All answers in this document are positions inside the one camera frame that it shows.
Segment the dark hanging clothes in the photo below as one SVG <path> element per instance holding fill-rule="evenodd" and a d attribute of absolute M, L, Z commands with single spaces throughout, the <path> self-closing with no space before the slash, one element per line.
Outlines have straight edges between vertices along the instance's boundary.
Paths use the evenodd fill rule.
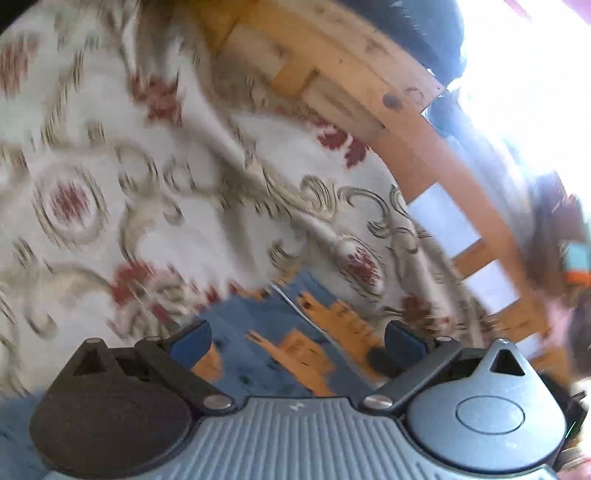
<path fill-rule="evenodd" d="M 455 0 L 346 0 L 351 8 L 431 70 L 444 86 L 460 78 L 464 21 Z"/>

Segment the blue orange patterned pants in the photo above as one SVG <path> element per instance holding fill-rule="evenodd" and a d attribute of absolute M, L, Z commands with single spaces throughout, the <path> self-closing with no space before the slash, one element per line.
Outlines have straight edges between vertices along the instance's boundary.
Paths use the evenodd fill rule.
<path fill-rule="evenodd" d="M 197 299 L 212 341 L 192 371 L 236 401 L 359 399 L 392 374 L 382 336 L 308 271 L 254 291 L 208 287 Z"/>

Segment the floral cream bedspread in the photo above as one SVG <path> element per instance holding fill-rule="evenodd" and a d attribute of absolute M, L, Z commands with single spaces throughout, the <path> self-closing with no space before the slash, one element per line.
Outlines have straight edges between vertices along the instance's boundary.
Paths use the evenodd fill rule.
<path fill-rule="evenodd" d="M 127 347 L 197 296 L 308 271 L 384 340 L 488 346 L 493 323 L 377 154 L 263 105 L 161 1 L 40 1 L 1 35 L 1 393 L 45 389 L 88 337 Z"/>

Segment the wooden bed frame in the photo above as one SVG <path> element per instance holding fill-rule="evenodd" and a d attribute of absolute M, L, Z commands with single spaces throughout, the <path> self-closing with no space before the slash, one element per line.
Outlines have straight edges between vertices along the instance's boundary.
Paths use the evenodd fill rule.
<path fill-rule="evenodd" d="M 448 255 L 498 334 L 540 337 L 533 364 L 576 379 L 573 362 L 538 295 L 526 257 L 501 209 L 427 120 L 449 93 L 418 60 L 338 1 L 192 1 L 190 14 L 225 67 L 252 74 L 263 105 L 322 122 L 321 143 L 358 169 L 377 154 L 409 205 L 425 204 L 436 247 L 452 238 L 454 211 L 475 230 Z"/>

